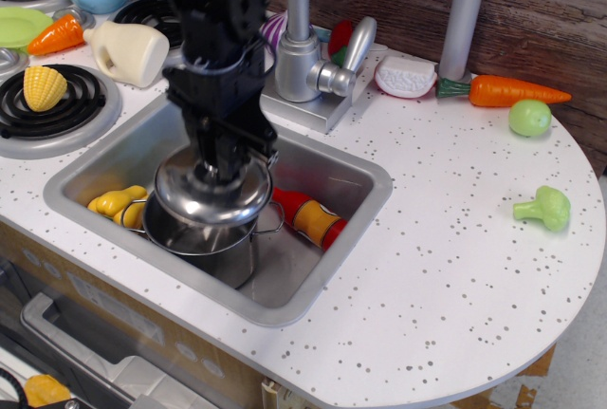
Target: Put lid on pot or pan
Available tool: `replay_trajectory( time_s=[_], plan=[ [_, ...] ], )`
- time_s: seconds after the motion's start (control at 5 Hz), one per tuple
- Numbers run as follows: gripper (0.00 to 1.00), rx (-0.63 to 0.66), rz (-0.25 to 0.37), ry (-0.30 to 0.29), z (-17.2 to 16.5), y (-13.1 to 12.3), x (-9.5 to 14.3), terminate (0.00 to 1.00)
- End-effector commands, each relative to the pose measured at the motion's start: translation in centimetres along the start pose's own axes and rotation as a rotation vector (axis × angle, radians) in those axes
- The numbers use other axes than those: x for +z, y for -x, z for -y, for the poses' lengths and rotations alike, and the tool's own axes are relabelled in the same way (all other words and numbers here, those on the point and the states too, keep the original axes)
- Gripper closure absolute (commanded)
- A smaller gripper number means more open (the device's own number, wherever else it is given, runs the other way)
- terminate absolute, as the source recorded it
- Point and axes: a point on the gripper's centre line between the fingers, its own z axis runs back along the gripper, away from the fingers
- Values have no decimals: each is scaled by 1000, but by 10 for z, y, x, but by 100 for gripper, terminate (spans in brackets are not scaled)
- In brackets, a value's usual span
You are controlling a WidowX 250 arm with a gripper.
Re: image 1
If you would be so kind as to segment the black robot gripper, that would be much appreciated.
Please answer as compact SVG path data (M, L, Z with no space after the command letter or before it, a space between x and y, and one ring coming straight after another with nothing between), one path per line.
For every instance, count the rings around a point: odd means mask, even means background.
M167 97L181 109L198 163L218 181L232 181L254 156L275 157L277 132L260 106L268 76L262 43L221 69L166 67Z

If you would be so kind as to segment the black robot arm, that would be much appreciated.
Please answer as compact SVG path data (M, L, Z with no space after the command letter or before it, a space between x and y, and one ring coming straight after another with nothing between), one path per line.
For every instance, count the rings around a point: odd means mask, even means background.
M170 1L184 66L164 68L167 97L181 108L201 165L229 183L252 154L273 155L276 133L260 109L267 0Z

